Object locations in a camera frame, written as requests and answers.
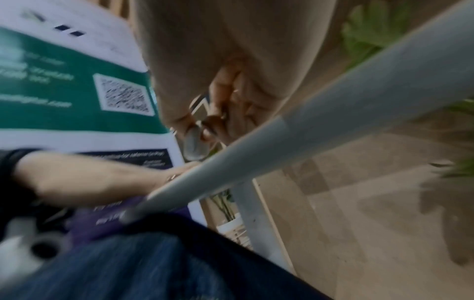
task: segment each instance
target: poster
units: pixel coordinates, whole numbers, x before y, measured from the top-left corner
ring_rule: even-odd
[[[184,163],[127,22],[82,0],[2,4],[0,147]],[[181,211],[206,225],[198,201]]]

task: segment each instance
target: metal tube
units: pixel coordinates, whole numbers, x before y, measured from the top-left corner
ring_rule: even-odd
[[[121,218],[168,211],[474,94],[474,1],[464,1]]]

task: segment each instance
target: floor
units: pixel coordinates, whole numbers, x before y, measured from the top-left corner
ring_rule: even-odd
[[[298,275],[336,299],[474,299],[473,152],[440,111],[258,178]]]

